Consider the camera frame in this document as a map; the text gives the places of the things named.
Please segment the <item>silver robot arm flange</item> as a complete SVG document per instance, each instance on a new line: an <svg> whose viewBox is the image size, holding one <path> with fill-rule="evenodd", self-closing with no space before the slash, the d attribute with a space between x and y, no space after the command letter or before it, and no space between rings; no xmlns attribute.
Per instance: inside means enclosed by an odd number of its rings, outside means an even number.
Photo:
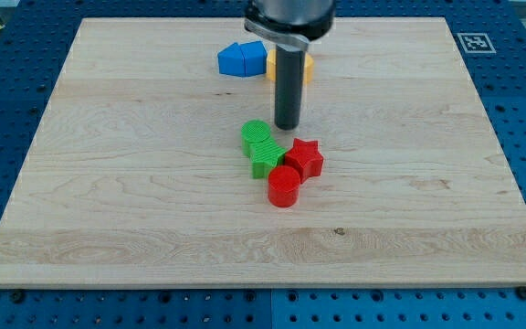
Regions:
<svg viewBox="0 0 526 329"><path fill-rule="evenodd" d="M287 51L307 52L331 29L335 9L335 0L251 0L244 28Z"/></svg>

